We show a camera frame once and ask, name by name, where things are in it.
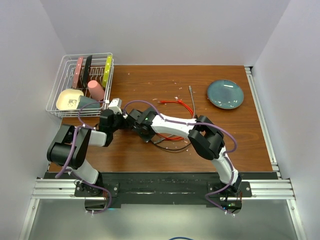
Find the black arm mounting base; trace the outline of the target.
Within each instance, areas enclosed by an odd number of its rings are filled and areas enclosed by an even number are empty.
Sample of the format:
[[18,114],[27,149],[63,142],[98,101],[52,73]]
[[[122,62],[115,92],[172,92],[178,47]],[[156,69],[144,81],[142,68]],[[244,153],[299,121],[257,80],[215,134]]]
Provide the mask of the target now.
[[242,200],[254,195],[255,183],[271,183],[278,179],[275,172],[241,173],[238,192],[224,190],[216,172],[105,172],[103,187],[111,194],[111,208],[122,205],[205,205],[222,206],[224,210],[237,213]]

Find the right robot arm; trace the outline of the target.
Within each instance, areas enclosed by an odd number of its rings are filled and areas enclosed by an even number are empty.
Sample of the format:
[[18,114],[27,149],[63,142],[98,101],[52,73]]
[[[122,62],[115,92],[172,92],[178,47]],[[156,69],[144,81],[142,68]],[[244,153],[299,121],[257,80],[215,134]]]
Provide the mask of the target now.
[[241,190],[242,178],[232,164],[224,141],[227,134],[214,125],[206,116],[198,118],[176,118],[157,112],[153,108],[141,112],[133,109],[124,115],[128,126],[141,138],[151,139],[155,134],[168,134],[188,139],[195,152],[214,165],[223,192],[230,197]]

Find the black network switch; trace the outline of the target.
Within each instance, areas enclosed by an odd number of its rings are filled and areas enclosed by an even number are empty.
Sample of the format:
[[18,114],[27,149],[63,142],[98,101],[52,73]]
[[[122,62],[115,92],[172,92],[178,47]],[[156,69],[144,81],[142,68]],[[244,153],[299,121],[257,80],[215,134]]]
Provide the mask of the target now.
[[138,118],[134,123],[135,132],[146,143],[149,142],[156,134],[151,127],[156,116],[156,111],[152,107],[149,107],[145,111],[141,112],[140,115],[138,115]]

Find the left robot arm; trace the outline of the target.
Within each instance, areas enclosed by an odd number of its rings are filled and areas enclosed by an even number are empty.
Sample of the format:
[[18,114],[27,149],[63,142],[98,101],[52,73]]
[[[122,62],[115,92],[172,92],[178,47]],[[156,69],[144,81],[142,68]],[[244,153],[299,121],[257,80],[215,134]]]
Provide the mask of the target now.
[[95,127],[82,124],[61,125],[47,150],[47,160],[61,166],[55,175],[59,179],[64,173],[74,174],[82,180],[82,187],[91,196],[106,195],[102,174],[86,160],[88,146],[107,147],[117,130],[128,129],[130,124],[120,112],[104,110]]

